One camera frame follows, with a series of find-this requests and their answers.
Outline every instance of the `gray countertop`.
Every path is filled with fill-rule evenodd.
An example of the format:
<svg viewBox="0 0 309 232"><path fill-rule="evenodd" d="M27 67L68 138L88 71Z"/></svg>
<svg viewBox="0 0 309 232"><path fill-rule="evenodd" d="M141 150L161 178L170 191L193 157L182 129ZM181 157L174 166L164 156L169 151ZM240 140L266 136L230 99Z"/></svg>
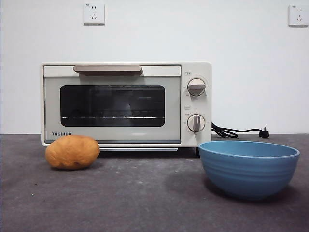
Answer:
<svg viewBox="0 0 309 232"><path fill-rule="evenodd" d="M239 139L297 148L288 187L259 202L225 196L190 148L101 153L88 169L57 171L39 135L2 135L1 231L308 232L309 134Z"/></svg>

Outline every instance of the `wall socket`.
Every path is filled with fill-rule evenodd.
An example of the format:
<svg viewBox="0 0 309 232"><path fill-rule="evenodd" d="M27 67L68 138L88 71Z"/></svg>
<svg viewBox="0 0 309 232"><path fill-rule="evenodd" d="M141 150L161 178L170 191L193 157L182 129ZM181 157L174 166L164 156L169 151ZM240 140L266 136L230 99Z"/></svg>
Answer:
<svg viewBox="0 0 309 232"><path fill-rule="evenodd" d="M309 5L289 6L289 26L307 27L309 25Z"/></svg>
<svg viewBox="0 0 309 232"><path fill-rule="evenodd" d="M103 3L86 3L84 5L84 24L85 25L104 25L105 24L105 5Z"/></svg>

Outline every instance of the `potato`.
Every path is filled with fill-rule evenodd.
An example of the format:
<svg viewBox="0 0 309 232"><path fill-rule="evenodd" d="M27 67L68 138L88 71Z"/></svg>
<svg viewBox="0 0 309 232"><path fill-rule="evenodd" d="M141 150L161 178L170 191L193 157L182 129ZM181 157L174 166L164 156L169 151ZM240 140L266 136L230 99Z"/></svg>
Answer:
<svg viewBox="0 0 309 232"><path fill-rule="evenodd" d="M46 149L45 158L53 168L77 170L90 166L99 153L99 145L93 138L68 135L53 141Z"/></svg>

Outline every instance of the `toaster oven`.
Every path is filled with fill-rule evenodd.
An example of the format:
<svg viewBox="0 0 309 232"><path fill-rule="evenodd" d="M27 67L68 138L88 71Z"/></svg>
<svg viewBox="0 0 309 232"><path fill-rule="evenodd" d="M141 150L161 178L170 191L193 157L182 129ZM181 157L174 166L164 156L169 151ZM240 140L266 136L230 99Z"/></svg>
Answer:
<svg viewBox="0 0 309 232"><path fill-rule="evenodd" d="M43 63L42 135L101 150L177 150L211 140L211 64Z"/></svg>

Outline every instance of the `blue bowl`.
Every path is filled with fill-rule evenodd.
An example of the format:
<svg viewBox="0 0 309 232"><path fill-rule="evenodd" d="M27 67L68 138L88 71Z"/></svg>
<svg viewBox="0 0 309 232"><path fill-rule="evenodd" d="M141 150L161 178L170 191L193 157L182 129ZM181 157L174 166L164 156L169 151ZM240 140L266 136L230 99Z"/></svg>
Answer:
<svg viewBox="0 0 309 232"><path fill-rule="evenodd" d="M299 151L250 141L212 141L199 146L207 177L228 195L260 200L282 190L292 179Z"/></svg>

